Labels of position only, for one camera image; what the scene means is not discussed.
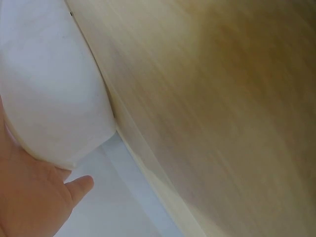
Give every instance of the hand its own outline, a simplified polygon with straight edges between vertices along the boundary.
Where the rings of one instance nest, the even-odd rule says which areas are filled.
[[[70,173],[12,141],[0,100],[0,237],[53,237],[93,187],[90,176],[64,184]]]

